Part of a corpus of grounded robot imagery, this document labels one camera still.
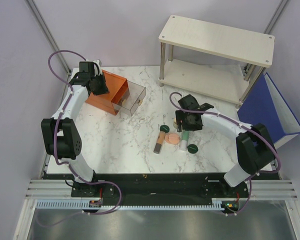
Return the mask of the green white tube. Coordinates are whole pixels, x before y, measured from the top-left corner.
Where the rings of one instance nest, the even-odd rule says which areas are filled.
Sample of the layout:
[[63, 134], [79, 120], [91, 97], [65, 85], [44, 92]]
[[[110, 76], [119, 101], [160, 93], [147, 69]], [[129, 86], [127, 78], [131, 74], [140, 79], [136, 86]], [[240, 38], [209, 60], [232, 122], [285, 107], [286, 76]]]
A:
[[187, 130], [184, 130], [182, 132], [182, 136], [181, 136], [181, 141], [180, 141], [180, 146], [179, 149], [181, 151], [186, 151], [187, 147], [188, 147], [188, 142], [189, 142], [189, 136], [190, 136], [190, 132]]

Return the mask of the gold lid cream jar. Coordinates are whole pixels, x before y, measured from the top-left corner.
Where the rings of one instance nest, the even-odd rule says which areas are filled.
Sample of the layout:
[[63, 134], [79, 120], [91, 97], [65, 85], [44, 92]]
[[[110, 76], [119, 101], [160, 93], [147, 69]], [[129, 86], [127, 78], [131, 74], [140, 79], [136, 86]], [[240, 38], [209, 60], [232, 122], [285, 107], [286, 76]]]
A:
[[173, 127], [175, 129], [177, 129], [177, 119], [176, 118], [173, 119]]

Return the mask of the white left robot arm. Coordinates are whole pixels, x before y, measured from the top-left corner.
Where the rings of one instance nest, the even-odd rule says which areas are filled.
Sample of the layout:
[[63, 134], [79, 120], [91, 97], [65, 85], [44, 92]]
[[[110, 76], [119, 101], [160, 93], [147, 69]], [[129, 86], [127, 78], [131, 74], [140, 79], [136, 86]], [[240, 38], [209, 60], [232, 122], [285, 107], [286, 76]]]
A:
[[67, 166], [77, 182], [83, 183], [82, 191], [89, 197], [100, 191], [98, 182], [92, 180], [94, 171], [83, 157], [82, 139], [75, 121], [90, 94], [109, 93], [101, 61], [81, 61], [79, 71], [70, 82], [65, 99], [51, 118], [41, 121], [44, 147], [54, 157], [58, 166]]

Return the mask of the brown foundation tube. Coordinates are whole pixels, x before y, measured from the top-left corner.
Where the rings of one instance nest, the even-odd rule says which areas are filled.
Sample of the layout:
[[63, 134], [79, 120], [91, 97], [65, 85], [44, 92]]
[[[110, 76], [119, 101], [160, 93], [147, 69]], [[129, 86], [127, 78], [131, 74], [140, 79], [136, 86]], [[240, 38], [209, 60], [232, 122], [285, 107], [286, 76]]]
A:
[[164, 131], [159, 132], [155, 146], [154, 146], [154, 150], [153, 150], [153, 152], [155, 154], [159, 154], [161, 152], [162, 145], [165, 141], [165, 136], [166, 136], [166, 133]]

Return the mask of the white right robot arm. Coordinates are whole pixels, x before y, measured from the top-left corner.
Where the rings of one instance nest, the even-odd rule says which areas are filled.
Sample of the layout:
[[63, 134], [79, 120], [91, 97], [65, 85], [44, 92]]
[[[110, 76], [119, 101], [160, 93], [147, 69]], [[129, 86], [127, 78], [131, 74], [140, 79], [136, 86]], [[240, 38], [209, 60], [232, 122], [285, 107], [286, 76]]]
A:
[[181, 94], [173, 92], [169, 96], [171, 104], [177, 108], [175, 117], [179, 132], [200, 131], [206, 127], [235, 141], [237, 164], [225, 173], [224, 181], [219, 184], [223, 196], [232, 196], [239, 184], [257, 174], [272, 174], [280, 170], [280, 159], [265, 125], [235, 120], [209, 103], [200, 105], [191, 94], [183, 96], [175, 104], [173, 95]]

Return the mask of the orange drawer box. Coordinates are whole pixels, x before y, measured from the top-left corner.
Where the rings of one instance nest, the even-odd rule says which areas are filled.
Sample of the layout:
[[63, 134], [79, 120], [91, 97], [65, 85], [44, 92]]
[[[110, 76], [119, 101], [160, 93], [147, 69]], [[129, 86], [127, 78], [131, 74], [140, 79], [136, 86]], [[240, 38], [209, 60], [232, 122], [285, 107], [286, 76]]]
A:
[[85, 102], [115, 116], [119, 112], [116, 107], [129, 95], [128, 80], [106, 70], [103, 74], [109, 92], [101, 95], [91, 93]]

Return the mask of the clear drawer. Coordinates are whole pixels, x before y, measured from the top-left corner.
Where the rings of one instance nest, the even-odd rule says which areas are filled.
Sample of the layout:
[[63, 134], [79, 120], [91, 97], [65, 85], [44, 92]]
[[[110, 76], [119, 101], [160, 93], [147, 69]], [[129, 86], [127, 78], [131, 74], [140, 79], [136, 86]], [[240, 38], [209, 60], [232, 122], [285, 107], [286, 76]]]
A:
[[142, 104], [145, 96], [146, 88], [144, 86], [128, 80], [115, 95], [112, 103], [121, 105], [120, 113], [131, 117]]
[[112, 106], [113, 106], [115, 115], [117, 115], [123, 108], [120, 104], [116, 104], [116, 103], [112, 103]]

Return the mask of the dark green round compact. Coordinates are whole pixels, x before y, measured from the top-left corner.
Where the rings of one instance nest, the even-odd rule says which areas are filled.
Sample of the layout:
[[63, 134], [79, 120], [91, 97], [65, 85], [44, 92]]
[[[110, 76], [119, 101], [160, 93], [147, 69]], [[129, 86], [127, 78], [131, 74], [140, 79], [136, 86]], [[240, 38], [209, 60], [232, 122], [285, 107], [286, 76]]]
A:
[[169, 126], [167, 126], [167, 125], [161, 125], [160, 126], [160, 128], [159, 128], [159, 130], [161, 131], [161, 132], [164, 132], [165, 134], [167, 134], [167, 133], [169, 133], [170, 132], [170, 128], [169, 128]]

